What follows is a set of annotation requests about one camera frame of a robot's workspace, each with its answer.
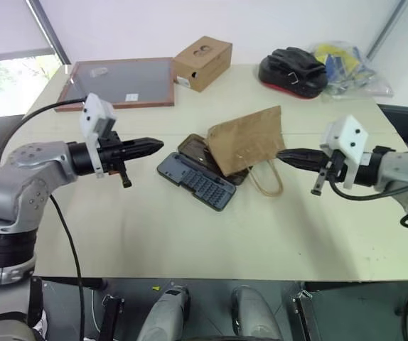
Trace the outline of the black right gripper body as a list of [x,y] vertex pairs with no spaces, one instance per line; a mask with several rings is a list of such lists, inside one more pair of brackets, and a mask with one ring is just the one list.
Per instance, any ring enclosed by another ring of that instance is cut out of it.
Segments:
[[311,190],[313,195],[321,194],[326,181],[336,184],[345,177],[345,159],[345,155],[339,150],[334,150],[330,156],[323,151],[318,152],[318,177]]

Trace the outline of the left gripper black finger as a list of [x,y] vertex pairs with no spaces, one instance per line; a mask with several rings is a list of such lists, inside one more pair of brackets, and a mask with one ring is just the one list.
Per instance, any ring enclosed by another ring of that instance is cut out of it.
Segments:
[[126,146],[122,151],[123,159],[137,159],[150,156],[163,148],[163,144],[138,144]]
[[122,142],[126,149],[161,149],[163,141],[154,138],[139,138]]

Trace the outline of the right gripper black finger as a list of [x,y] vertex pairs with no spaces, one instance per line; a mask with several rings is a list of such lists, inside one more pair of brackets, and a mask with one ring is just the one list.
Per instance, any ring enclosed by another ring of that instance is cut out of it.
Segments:
[[291,148],[278,152],[278,159],[319,159],[324,152],[309,148]]
[[280,161],[293,166],[295,168],[311,171],[311,172],[319,172],[322,167],[323,157],[321,155],[281,155],[278,156]]

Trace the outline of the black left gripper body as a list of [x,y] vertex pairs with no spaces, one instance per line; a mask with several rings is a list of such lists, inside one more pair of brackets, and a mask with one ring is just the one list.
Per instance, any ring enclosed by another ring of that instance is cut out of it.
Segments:
[[129,188],[132,183],[127,175],[124,162],[128,156],[128,144],[123,142],[116,131],[98,139],[100,147],[97,149],[104,173],[109,175],[119,174],[124,188]]

